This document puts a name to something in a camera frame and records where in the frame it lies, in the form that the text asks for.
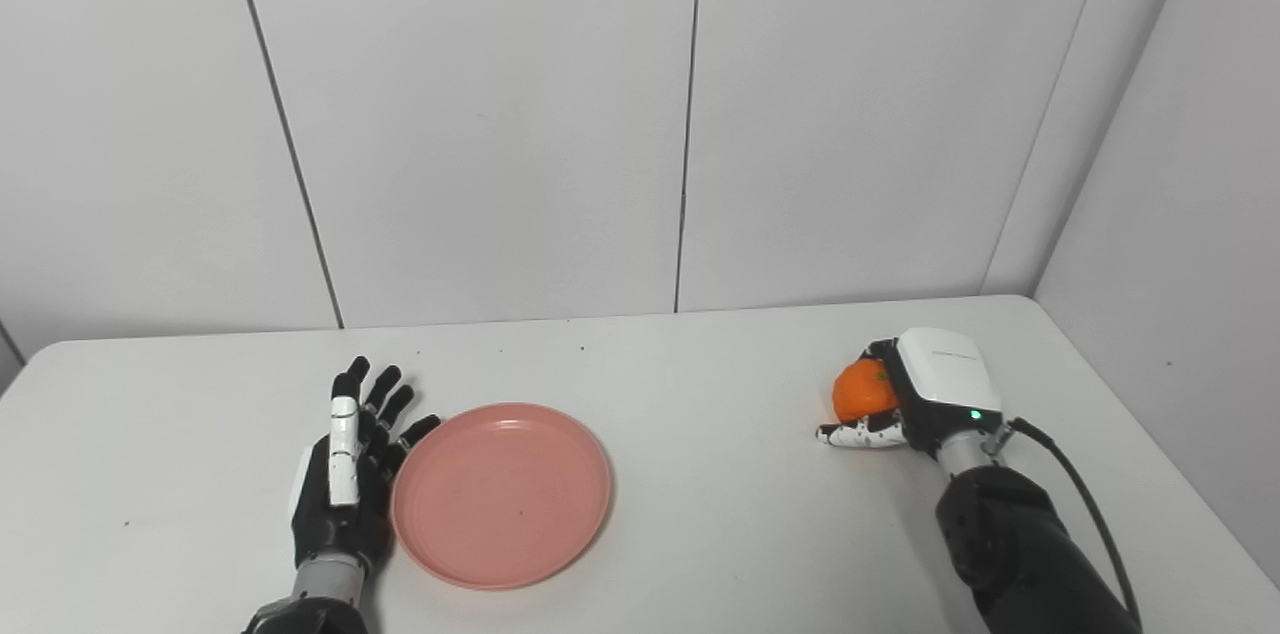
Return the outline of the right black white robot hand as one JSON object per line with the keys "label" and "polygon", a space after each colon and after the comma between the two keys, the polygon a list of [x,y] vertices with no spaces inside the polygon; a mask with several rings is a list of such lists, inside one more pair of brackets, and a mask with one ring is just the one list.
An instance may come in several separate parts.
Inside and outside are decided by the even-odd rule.
{"label": "right black white robot hand", "polygon": [[914,327],[870,342],[836,378],[835,423],[815,438],[845,450],[908,446],[941,462],[956,446],[986,466],[984,446],[1005,424],[1004,398],[978,343],[955,330]]}

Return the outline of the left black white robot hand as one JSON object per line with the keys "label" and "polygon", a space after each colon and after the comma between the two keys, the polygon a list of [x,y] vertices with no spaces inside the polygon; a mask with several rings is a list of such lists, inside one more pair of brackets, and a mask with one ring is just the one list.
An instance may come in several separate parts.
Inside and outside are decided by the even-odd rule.
{"label": "left black white robot hand", "polygon": [[401,428],[413,387],[396,365],[366,386],[370,371],[370,361],[358,356],[332,383],[329,432],[310,451],[291,519],[296,566],[343,555],[365,573],[380,567],[393,544],[396,479],[413,448],[442,424],[430,414]]}

